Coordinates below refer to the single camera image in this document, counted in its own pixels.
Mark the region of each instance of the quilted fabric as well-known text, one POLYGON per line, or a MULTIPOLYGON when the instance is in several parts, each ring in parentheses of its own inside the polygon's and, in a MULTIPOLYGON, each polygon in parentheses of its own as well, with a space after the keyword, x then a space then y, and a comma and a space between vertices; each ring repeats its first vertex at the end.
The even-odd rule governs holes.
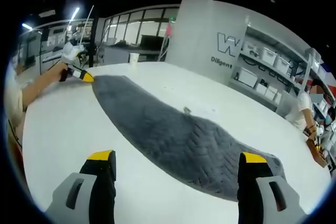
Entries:
POLYGON ((241 152, 263 156, 273 174, 285 178, 275 156, 238 142, 210 120, 170 107, 127 77, 96 76, 92 88, 130 143, 159 168, 197 190, 237 201, 241 152))

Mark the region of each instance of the ceiling light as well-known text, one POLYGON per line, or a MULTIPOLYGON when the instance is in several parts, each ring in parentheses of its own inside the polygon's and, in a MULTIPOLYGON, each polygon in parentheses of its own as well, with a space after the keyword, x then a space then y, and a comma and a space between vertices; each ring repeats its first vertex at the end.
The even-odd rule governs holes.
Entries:
POLYGON ((22 26, 23 26, 24 28, 29 29, 30 31, 33 29, 31 26, 28 26, 28 25, 25 24, 25 23, 22 23, 22 26))
POLYGON ((79 11, 79 7, 77 7, 76 10, 74 11, 74 14, 71 17, 70 22, 73 21, 73 19, 75 18, 76 14, 78 13, 78 11, 79 11))

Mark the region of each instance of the white table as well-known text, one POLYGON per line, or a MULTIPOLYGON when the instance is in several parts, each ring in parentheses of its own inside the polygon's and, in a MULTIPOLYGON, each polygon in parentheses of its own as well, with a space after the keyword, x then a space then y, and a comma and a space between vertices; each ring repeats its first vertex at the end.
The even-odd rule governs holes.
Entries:
MULTIPOLYGON (((310 213, 330 183, 312 158, 306 137, 289 122, 237 91, 164 62, 96 67, 93 75, 126 75, 161 101, 208 118, 237 140, 281 159, 288 183, 310 213)), ((89 83, 56 83, 28 108, 23 135, 27 182, 45 210, 54 189, 79 172, 94 152, 117 155, 115 222, 237 223, 238 204, 199 192, 172 178, 134 148, 111 123, 89 83)))

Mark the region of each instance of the white cup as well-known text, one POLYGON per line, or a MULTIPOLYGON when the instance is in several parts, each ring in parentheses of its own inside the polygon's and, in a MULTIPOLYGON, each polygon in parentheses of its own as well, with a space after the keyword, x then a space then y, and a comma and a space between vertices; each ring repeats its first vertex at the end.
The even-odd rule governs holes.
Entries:
POLYGON ((132 67, 136 67, 139 59, 139 54, 136 53, 130 53, 130 64, 132 67))

